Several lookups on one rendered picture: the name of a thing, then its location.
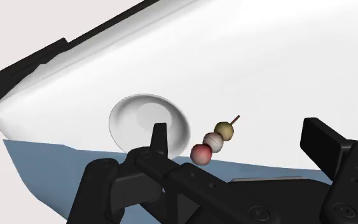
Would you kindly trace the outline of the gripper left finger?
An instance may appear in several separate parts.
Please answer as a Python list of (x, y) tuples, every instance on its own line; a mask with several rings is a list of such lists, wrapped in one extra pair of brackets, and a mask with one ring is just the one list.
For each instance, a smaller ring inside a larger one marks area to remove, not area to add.
[(160, 224), (280, 224), (266, 203), (167, 154), (167, 125), (156, 123), (150, 145), (130, 151), (122, 164), (89, 162), (67, 224), (120, 224), (125, 208), (136, 204)]

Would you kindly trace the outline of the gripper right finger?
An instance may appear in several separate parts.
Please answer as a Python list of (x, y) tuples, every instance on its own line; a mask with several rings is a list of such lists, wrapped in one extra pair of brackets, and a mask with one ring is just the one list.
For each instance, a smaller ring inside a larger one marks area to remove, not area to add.
[(358, 224), (358, 141), (318, 118), (305, 118), (300, 147), (332, 181), (321, 205), (321, 224)]

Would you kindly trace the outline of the three-coloured dumpling skewer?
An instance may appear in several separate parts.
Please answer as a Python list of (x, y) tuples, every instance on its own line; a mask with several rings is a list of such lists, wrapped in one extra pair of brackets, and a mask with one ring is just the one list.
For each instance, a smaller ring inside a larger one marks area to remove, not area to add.
[(237, 115), (231, 122), (218, 122), (213, 132), (208, 132), (203, 137), (201, 144), (192, 147), (190, 153), (191, 161), (196, 165), (207, 165), (214, 153), (219, 153), (225, 142), (232, 139), (235, 130), (233, 124), (240, 118)]

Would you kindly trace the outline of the white round bowl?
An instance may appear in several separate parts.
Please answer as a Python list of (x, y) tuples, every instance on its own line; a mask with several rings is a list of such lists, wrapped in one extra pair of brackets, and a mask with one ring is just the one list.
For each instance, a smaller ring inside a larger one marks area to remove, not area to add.
[(150, 145), (156, 123), (167, 124), (168, 156), (176, 158), (188, 146), (190, 126), (185, 114), (166, 98), (131, 95), (120, 100), (109, 115), (111, 137), (125, 153)]

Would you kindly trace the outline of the white furniture with blue side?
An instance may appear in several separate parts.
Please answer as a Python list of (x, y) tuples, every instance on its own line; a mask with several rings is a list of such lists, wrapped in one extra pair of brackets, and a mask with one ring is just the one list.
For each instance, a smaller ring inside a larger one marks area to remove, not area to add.
[(33, 196), (67, 218), (86, 164), (123, 160), (109, 115), (135, 94), (185, 114), (178, 162), (240, 115), (209, 172), (319, 176), (304, 118), (358, 140), (358, 0), (143, 0), (1, 70), (0, 131)]

